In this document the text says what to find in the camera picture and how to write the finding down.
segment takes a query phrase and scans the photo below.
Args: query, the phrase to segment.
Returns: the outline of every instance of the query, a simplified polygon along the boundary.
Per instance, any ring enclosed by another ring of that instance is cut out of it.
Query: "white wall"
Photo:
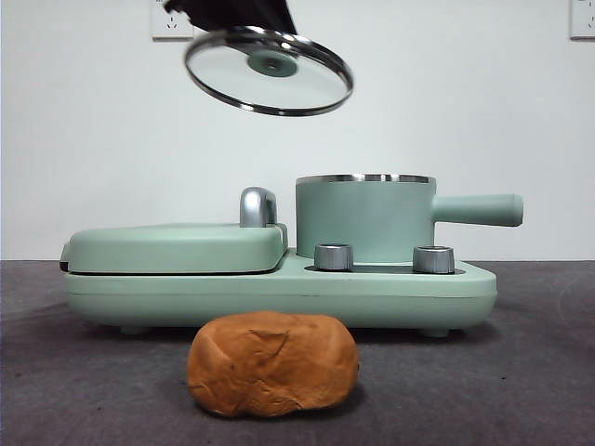
[[[439,225],[460,258],[595,258],[595,42],[569,41],[565,0],[289,5],[355,72],[338,111],[215,101],[186,44],[152,42],[147,0],[3,1],[2,257],[58,258],[87,228],[237,221],[250,185],[295,243],[295,178],[395,172],[524,197],[517,229]]]

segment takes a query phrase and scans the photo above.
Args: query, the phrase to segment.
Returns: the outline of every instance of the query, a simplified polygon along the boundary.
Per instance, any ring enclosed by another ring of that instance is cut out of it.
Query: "saucepan handle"
[[[436,197],[432,216],[434,221],[451,223],[519,226],[522,224],[522,197],[515,194]]]

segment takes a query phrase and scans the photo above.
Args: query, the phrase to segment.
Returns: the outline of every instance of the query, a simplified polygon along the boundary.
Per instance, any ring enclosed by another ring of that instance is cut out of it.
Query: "silver handle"
[[[264,188],[246,188],[240,198],[240,228],[266,228],[277,223],[277,199]]]

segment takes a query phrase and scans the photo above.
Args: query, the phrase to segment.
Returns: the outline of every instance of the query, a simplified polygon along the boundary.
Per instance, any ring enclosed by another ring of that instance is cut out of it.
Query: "power outlet plate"
[[[164,9],[165,0],[149,0],[152,7],[152,40],[191,40],[194,27],[184,13],[168,14]]]
[[[570,0],[570,38],[595,40],[595,0]]]

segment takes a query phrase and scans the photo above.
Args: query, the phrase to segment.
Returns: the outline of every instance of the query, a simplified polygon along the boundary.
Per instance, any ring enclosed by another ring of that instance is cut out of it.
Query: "appliance base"
[[[496,301],[496,276],[456,262],[438,275],[321,272],[294,249],[262,274],[66,274],[68,303],[85,318],[138,335],[150,327],[199,327],[232,313],[274,310],[327,314],[349,327],[410,328],[444,337],[484,321]]]

